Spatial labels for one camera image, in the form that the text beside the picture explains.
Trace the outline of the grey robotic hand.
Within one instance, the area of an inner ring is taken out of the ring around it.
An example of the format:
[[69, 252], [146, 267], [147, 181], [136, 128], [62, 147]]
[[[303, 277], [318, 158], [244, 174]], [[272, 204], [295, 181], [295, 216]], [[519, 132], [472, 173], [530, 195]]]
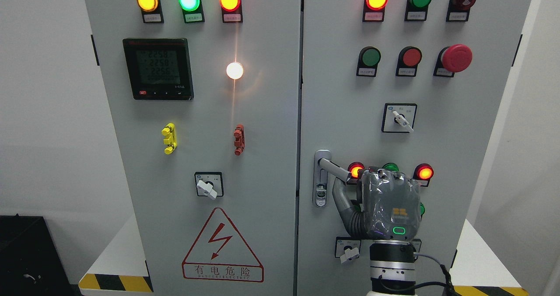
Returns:
[[348, 234], [359, 240], [411, 241], [421, 221], [418, 182], [386, 169], [365, 171], [361, 181], [362, 212], [346, 195], [342, 180], [336, 178], [332, 187], [334, 203]]

